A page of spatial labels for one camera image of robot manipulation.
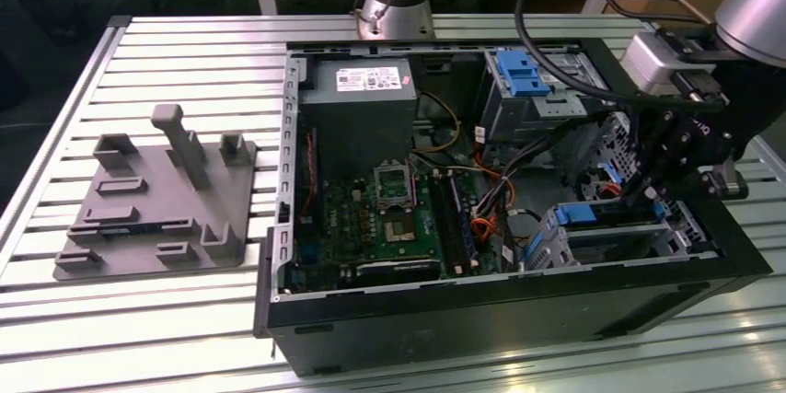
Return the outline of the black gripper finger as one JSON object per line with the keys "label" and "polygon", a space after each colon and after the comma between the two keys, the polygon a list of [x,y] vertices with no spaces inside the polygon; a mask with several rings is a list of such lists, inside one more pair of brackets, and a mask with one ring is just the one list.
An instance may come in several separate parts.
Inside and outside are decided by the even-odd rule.
{"label": "black gripper finger", "polygon": [[665,171],[689,144],[691,135],[680,132],[680,123],[680,114],[672,110],[641,110],[631,118],[628,140],[635,173],[620,196],[627,207],[659,197]]}
{"label": "black gripper finger", "polygon": [[677,178],[660,180],[652,188],[657,198],[672,201],[727,201],[747,198],[747,182],[732,162],[688,170]]}

